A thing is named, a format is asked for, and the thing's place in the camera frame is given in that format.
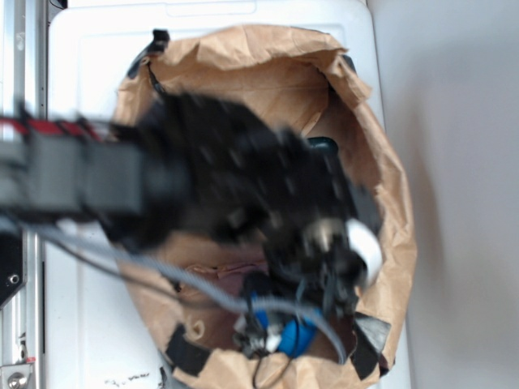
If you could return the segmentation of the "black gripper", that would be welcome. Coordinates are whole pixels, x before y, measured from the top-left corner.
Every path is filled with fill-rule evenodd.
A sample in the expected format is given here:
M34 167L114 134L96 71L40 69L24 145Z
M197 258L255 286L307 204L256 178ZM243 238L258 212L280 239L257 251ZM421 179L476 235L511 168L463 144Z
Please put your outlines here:
M366 266L350 249L345 223L357 219L378 237L380 213L369 190L350 180L339 151L316 151L289 130L248 131L229 153L238 194L227 239L262 245L277 293L326 316L351 315Z

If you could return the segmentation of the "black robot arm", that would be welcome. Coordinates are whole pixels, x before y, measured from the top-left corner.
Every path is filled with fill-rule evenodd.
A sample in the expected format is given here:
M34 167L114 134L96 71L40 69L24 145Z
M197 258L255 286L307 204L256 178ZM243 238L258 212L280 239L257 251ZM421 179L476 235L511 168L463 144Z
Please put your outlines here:
M337 144L274 130L245 105L165 94L133 125L2 117L1 211L96 220L131 252L173 232L260 244L277 293L346 314L382 263L380 214Z

